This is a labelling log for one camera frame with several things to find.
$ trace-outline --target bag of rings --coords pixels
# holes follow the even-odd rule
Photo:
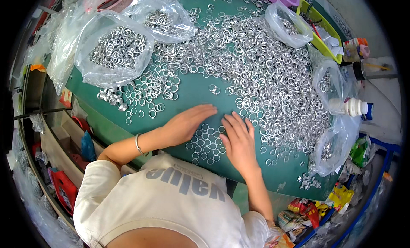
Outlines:
[[[332,115],[343,115],[341,109],[344,101],[347,97],[355,96],[352,83],[346,82],[335,61],[323,56],[312,46],[308,46],[308,50],[313,67],[312,85],[323,106]]]
[[[141,76],[153,46],[154,37],[143,26],[105,10],[81,31],[75,66],[85,83],[102,88],[125,86]]]
[[[361,117],[335,115],[328,128],[315,145],[308,166],[309,176],[315,173],[325,177],[342,166],[350,149],[359,137]]]
[[[270,4],[265,11],[273,38],[288,46],[299,48],[313,40],[309,25],[280,0]]]
[[[144,25],[160,42],[179,43],[195,34],[188,12],[176,0],[134,0],[121,13]]]

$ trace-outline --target hand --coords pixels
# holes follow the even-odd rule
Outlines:
[[[173,147],[189,141],[199,124],[217,112],[216,107],[208,104],[195,106],[177,114],[163,127],[158,128],[159,137],[163,140],[160,148]]]
[[[220,135],[226,148],[226,155],[246,180],[248,176],[260,171],[255,153],[255,129],[246,118],[248,131],[236,112],[233,112],[232,115],[225,115],[221,122],[228,134],[228,137],[223,134]]]

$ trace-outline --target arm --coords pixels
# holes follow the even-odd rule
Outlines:
[[[246,128],[241,117],[233,112],[222,119],[228,136],[221,134],[221,139],[226,148],[226,155],[239,171],[248,186],[249,210],[259,212],[269,227],[273,225],[274,213],[272,204],[262,179],[262,170],[256,161],[255,129],[246,118]]]
[[[146,153],[187,142],[199,124],[216,112],[217,108],[211,104],[192,107],[174,116],[164,126],[139,135],[138,145],[141,151]],[[135,145],[135,137],[132,137],[109,145],[98,160],[110,161],[120,170],[121,166],[140,155]]]

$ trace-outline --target green table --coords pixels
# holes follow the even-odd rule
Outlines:
[[[207,9],[208,4],[213,4],[215,6],[215,9],[211,14],[214,17],[216,17],[219,12],[225,12],[227,15],[237,14],[237,7],[240,6],[246,6],[248,7],[248,10],[256,9],[255,5],[252,3],[246,4],[243,0],[232,1],[232,3],[227,3],[222,0],[180,0],[186,9],[191,9],[193,7],[202,8],[199,21],[202,17],[206,17],[207,14],[205,10]],[[106,117],[109,121],[120,126],[131,134],[144,133],[160,127],[174,115],[198,104],[212,103],[218,107],[218,113],[205,120],[205,123],[209,124],[209,126],[214,129],[218,129],[221,125],[220,121],[224,114],[230,114],[233,110],[239,113],[239,110],[235,106],[235,99],[237,97],[234,95],[227,96],[224,93],[224,89],[228,87],[228,84],[222,83],[220,78],[214,78],[212,76],[209,78],[204,78],[201,74],[183,75],[181,73],[179,73],[179,77],[181,79],[181,83],[178,90],[179,98],[176,101],[163,100],[160,97],[155,99],[154,102],[156,104],[163,103],[165,105],[165,110],[163,112],[159,112],[154,119],[151,119],[148,116],[149,109],[147,105],[144,107],[137,106],[138,111],[141,109],[145,112],[145,117],[140,118],[137,114],[133,115],[132,123],[130,125],[126,124],[125,112],[120,112],[116,106],[111,106],[108,102],[97,99],[99,88],[83,83],[81,73],[76,68],[74,68],[72,78],[67,82],[66,87],[82,101]],[[210,84],[215,84],[221,89],[219,95],[214,95],[208,90],[208,86]],[[257,160],[262,168],[263,178],[268,190],[301,198],[317,200],[326,199],[338,179],[337,174],[327,176],[325,178],[317,177],[317,179],[321,181],[321,189],[312,187],[309,190],[301,190],[299,189],[300,183],[297,181],[297,178],[307,172],[307,156],[305,156],[302,152],[299,152],[298,159],[295,159],[293,155],[290,156],[290,160],[285,163],[282,157],[278,159],[278,163],[275,166],[267,166],[265,164],[266,159],[276,159],[276,155],[271,156],[269,154],[271,149],[269,147],[267,147],[268,151],[266,153],[261,154],[259,152],[261,147],[259,127],[256,127],[255,130],[255,140]],[[173,148],[167,148],[165,151],[184,161],[192,161],[193,150],[187,150],[185,148],[185,143]],[[200,160],[199,166],[223,177],[244,183],[243,178],[229,162],[226,155],[221,154],[220,156],[220,161],[215,162],[213,165],[208,165],[206,161]],[[305,165],[303,167],[300,166],[302,161],[305,161]]]

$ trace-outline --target person's right hand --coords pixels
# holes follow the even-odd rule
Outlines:
[[[249,131],[246,129],[241,117],[236,112],[225,115],[222,119],[228,137],[221,134],[220,137],[226,148],[226,155],[232,165],[246,179],[249,174],[260,171],[255,153],[255,128],[252,123],[245,119]]]

